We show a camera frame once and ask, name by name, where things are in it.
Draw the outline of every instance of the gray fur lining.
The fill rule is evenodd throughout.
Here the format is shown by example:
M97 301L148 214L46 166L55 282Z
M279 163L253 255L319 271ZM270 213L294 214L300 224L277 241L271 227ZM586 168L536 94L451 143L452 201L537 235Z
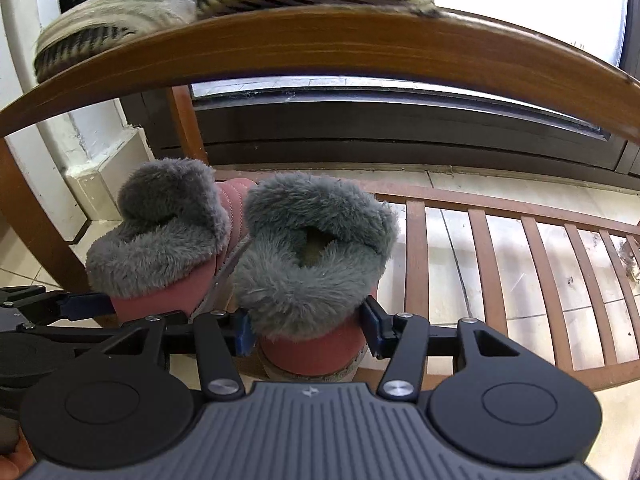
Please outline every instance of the gray fur lining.
M94 290L134 298L186 277L228 243L230 223L220 205L214 170L199 160L155 160L120 190L121 225L87 254Z
M351 182L301 173L251 189L245 218L252 244L236 267L236 300L272 339L312 339L342 323L376 286L398 235L387 204ZM308 227L335 240L304 267Z

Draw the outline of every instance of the ribbed gray surface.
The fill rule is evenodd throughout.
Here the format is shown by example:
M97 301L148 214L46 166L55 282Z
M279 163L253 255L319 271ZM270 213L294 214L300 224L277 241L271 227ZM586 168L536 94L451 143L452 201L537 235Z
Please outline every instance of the ribbed gray surface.
M210 404L189 436L164 455L114 471L41 462L28 480L595 480L581 464L547 473L478 465L441 444L409 404L373 397L364 384L257 383Z

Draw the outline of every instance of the human hand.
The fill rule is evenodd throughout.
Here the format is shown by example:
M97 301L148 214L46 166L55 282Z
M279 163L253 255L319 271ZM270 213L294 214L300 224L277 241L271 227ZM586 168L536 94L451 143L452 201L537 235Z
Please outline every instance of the human hand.
M0 480L15 480L34 463L33 453L20 430L20 440L15 451L9 455L0 455Z

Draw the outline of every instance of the star logo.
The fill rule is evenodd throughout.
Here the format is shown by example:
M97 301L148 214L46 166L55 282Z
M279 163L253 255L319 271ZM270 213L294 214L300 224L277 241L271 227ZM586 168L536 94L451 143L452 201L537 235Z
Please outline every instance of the star logo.
M316 387L314 386L309 386L308 388L305 388L304 390L302 390L302 394L304 396L309 397L309 399L313 396L316 396L317 394L320 393L320 390L318 390Z

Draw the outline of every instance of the wooden shelf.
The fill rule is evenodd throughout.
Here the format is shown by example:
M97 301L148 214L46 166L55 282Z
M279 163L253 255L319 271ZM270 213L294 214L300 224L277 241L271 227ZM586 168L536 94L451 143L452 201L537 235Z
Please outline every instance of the wooden shelf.
M542 34L481 16L373 7L244 12L89 59L0 112L0 137L152 88L257 75L340 74L450 84L518 99L640 142L638 81Z

